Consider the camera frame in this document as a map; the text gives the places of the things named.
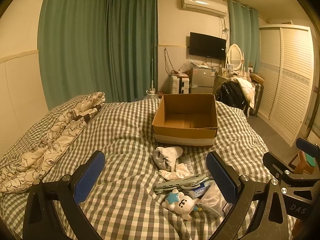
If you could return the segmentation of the white star plush toy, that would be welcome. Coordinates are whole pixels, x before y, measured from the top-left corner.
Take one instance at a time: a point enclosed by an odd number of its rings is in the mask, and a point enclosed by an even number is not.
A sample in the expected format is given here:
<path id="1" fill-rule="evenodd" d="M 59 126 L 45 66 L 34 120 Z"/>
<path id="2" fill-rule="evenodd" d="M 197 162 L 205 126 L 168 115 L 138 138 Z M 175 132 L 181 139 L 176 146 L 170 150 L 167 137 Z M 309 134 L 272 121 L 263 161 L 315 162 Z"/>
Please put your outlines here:
<path id="1" fill-rule="evenodd" d="M 161 206 L 167 210 L 174 211 L 180 215 L 184 220 L 191 219 L 190 213 L 193 211 L 202 211 L 202 208 L 197 204 L 199 198 L 192 199 L 178 189 L 172 190 Z"/>

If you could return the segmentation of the white sock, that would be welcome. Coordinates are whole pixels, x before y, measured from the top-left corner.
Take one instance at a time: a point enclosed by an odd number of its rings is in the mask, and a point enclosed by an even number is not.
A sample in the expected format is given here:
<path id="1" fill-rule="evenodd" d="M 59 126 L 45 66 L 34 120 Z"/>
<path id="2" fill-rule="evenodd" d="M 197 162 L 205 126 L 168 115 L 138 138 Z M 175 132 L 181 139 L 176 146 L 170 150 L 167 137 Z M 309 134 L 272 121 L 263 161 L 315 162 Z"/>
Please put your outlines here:
<path id="1" fill-rule="evenodd" d="M 152 159 L 160 170 L 173 172 L 176 165 L 176 160 L 182 155 L 183 149 L 178 146 L 157 147 Z"/>

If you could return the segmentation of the blue Vinda tissue pack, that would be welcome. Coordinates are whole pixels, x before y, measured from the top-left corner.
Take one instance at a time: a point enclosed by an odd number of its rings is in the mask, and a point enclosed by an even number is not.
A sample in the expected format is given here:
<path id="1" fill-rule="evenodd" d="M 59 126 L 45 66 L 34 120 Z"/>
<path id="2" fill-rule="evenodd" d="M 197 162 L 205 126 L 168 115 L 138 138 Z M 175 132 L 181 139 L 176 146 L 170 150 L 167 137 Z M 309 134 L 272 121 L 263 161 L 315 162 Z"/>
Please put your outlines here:
<path id="1" fill-rule="evenodd" d="M 205 182 L 202 182 L 198 187 L 184 190 L 184 194 L 191 197 L 192 199 L 201 198 L 206 191 L 211 187 L 213 180 L 208 180 Z"/>

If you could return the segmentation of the wooden stool teal seat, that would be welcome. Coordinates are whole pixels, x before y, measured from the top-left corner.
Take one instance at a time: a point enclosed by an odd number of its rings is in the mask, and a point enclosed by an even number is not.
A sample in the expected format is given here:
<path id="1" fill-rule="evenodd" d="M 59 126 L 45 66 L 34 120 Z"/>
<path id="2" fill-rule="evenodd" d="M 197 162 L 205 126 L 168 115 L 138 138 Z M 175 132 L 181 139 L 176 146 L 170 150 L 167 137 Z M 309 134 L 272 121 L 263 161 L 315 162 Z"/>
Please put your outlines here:
<path id="1" fill-rule="evenodd" d="M 316 166 L 316 159 L 301 150 L 289 163 L 289 167 L 297 174 L 313 174 Z"/>

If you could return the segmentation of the floral patterned blanket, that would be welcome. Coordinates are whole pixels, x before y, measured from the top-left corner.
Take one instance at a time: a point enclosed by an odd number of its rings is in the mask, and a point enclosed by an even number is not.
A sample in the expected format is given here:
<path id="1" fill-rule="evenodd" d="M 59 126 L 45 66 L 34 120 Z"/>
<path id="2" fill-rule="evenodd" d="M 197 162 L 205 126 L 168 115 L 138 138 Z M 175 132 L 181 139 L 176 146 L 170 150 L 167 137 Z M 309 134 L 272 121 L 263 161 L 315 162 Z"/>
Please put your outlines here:
<path id="1" fill-rule="evenodd" d="M 28 129 L 1 159 L 1 193 L 27 191 L 42 179 L 104 104 L 103 92 L 76 96 Z"/>

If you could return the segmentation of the crumpled white tissue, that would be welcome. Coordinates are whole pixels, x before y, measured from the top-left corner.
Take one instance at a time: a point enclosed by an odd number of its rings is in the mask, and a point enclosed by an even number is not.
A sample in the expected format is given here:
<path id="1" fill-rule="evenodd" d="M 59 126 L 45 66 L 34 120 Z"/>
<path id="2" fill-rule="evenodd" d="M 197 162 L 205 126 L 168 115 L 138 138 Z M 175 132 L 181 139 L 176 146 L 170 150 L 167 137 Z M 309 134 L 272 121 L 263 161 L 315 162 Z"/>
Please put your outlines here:
<path id="1" fill-rule="evenodd" d="M 184 163 L 177 164 L 173 172 L 169 172 L 166 170 L 159 170 L 158 173 L 165 180 L 184 179 L 194 174 L 192 166 Z"/>

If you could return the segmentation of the dark suitcase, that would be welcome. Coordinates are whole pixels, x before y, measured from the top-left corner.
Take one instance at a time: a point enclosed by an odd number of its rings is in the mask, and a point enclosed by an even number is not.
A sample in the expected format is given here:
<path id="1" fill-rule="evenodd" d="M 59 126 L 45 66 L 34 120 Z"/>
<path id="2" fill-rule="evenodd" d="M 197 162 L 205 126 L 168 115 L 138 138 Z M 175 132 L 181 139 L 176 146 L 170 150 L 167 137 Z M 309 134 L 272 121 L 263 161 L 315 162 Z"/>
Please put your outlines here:
<path id="1" fill-rule="evenodd" d="M 257 82 L 253 82 L 253 84 L 255 85 L 254 108 L 249 109 L 249 114 L 251 116 L 257 116 L 263 96 L 264 85 Z"/>

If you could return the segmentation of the grey checkered bed quilt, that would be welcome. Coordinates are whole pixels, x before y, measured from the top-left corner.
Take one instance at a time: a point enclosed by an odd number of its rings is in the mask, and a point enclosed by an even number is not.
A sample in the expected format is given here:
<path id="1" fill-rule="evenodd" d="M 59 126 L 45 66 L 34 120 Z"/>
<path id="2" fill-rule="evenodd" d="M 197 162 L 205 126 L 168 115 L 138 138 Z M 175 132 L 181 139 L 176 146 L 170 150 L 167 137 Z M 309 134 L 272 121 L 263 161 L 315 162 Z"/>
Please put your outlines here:
<path id="1" fill-rule="evenodd" d="M 153 186 L 163 181 L 151 157 L 157 147 L 151 123 L 158 105 L 158 100 L 105 104 L 44 177 L 59 180 L 94 151 L 104 153 L 105 167 L 81 204 L 103 239 L 208 239 L 221 222 L 205 211 L 194 212 L 185 221 L 162 207 L 164 194 L 154 193 Z M 262 161 L 267 146 L 244 114 L 221 102 L 216 103 L 216 112 L 213 146 L 185 147 L 183 162 L 196 174 L 207 174 L 206 155 L 216 151 L 239 174 L 269 181 L 272 176 Z"/>

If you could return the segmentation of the chair with piled clothes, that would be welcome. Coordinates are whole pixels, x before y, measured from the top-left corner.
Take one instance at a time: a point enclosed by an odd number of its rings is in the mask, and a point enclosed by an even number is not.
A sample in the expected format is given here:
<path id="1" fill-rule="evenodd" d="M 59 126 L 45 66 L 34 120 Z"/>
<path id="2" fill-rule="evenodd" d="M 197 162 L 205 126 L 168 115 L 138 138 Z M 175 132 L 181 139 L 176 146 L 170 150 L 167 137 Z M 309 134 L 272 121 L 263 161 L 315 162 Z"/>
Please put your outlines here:
<path id="1" fill-rule="evenodd" d="M 246 117 L 249 116 L 249 109 L 255 105 L 254 98 L 255 85 L 238 77 L 227 79 L 218 86 L 215 92 L 216 101 L 242 110 Z"/>

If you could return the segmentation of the white louvred wardrobe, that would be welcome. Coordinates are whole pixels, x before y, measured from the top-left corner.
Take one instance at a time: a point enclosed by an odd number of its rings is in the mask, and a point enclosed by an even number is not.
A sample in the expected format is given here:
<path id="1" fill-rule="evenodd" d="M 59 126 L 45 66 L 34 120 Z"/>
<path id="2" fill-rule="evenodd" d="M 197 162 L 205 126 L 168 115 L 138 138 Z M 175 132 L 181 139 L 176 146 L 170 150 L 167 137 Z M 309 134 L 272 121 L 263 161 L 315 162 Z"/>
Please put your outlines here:
<path id="1" fill-rule="evenodd" d="M 258 115 L 293 145 L 306 119 L 312 94 L 311 30 L 290 24 L 265 25 L 259 30 L 259 74 L 264 79 L 264 91 Z"/>

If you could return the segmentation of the open cardboard box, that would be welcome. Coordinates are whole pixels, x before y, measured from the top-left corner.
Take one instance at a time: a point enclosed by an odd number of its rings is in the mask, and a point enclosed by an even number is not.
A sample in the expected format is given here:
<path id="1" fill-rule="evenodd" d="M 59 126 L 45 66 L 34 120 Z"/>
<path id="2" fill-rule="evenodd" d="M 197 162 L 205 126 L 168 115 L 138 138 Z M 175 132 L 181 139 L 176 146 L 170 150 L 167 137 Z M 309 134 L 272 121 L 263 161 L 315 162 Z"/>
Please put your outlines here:
<path id="1" fill-rule="evenodd" d="M 152 129 L 159 143 L 212 146 L 218 130 L 214 95 L 163 95 Z"/>

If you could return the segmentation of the silver mini fridge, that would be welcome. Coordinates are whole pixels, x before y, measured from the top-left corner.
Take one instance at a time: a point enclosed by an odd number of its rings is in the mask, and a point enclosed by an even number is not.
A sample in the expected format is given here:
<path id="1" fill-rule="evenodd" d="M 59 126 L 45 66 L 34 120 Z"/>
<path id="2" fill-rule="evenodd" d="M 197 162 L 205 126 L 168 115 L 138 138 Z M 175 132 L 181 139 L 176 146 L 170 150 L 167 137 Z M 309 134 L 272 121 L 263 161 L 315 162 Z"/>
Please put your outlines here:
<path id="1" fill-rule="evenodd" d="M 213 94 L 214 81 L 213 69 L 193 67 L 190 77 L 190 93 Z"/>

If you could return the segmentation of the oval white vanity mirror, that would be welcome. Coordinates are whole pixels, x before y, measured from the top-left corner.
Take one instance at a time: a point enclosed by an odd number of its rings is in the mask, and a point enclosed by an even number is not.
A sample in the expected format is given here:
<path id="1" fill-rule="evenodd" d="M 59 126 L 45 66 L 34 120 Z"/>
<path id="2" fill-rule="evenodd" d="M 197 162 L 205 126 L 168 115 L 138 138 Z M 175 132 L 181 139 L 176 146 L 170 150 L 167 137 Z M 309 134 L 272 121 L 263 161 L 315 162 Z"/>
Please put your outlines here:
<path id="1" fill-rule="evenodd" d="M 233 66 L 234 71 L 238 71 L 242 68 L 244 63 L 244 53 L 241 51 L 237 44 L 230 45 L 227 51 L 227 63 L 226 66 Z"/>

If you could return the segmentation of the white suitcase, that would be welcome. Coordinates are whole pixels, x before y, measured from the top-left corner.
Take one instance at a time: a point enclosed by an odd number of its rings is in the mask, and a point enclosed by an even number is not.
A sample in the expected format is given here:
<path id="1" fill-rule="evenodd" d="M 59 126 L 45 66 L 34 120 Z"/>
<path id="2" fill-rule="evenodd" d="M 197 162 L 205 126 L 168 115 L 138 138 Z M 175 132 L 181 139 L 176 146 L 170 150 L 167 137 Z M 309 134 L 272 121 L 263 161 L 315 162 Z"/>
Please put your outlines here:
<path id="1" fill-rule="evenodd" d="M 184 73 L 171 76 L 170 93 L 171 94 L 188 94 L 189 93 L 189 76 Z"/>

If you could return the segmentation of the green curtain right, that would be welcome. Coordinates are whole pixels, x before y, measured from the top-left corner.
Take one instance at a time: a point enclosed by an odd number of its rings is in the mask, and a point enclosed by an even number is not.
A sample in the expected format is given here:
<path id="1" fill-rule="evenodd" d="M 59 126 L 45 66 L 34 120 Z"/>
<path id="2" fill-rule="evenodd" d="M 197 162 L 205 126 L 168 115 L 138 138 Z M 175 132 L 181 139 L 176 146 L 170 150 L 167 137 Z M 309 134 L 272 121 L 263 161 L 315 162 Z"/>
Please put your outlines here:
<path id="1" fill-rule="evenodd" d="M 244 53 L 244 68 L 260 67 L 260 32 L 258 11 L 238 1 L 228 1 L 230 44 L 237 44 Z"/>

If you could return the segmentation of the green curtain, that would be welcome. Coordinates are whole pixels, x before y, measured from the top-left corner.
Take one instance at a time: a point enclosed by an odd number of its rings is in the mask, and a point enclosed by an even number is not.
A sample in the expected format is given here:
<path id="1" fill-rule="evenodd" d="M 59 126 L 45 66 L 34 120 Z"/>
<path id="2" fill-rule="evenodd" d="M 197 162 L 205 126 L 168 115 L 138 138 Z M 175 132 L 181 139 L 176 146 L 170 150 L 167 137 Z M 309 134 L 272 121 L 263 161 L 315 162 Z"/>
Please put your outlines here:
<path id="1" fill-rule="evenodd" d="M 238 1 L 228 1 L 230 44 L 237 44 L 244 53 L 244 68 L 260 67 L 260 32 L 258 11 Z"/>
<path id="2" fill-rule="evenodd" d="M 131 102 L 157 87 L 157 0 L 43 0 L 37 47 L 48 108 L 93 92 Z"/>

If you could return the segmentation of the white air conditioner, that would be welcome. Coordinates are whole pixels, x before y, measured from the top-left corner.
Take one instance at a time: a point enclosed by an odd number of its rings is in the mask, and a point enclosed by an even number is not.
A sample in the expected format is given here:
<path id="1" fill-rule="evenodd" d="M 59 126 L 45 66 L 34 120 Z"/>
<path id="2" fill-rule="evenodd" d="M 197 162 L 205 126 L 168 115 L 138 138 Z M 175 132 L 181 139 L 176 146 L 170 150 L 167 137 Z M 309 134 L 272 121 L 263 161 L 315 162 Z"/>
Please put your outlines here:
<path id="1" fill-rule="evenodd" d="M 217 17 L 227 15 L 227 6 L 210 0 L 181 0 L 182 9 L 197 11 Z"/>

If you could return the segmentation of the green curtain left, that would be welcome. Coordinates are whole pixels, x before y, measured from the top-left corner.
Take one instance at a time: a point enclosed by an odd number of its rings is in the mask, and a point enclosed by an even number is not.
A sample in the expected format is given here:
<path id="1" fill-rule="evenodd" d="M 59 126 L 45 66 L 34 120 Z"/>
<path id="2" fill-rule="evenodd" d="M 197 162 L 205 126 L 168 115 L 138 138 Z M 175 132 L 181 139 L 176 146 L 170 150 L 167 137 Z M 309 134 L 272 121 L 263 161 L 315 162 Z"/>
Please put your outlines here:
<path id="1" fill-rule="evenodd" d="M 43 0 L 37 47 L 48 108 L 93 92 L 131 102 L 157 87 L 157 0 Z"/>

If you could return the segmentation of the black wall television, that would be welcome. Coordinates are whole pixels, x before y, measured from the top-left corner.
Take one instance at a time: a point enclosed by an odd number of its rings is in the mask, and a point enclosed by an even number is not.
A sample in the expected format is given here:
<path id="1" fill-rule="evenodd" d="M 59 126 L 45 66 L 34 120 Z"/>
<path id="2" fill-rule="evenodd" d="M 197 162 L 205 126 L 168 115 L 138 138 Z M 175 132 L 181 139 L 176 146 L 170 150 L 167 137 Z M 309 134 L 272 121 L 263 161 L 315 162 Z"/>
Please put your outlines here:
<path id="1" fill-rule="evenodd" d="M 190 32 L 189 54 L 210 59 L 225 60 L 226 40 L 215 36 Z"/>

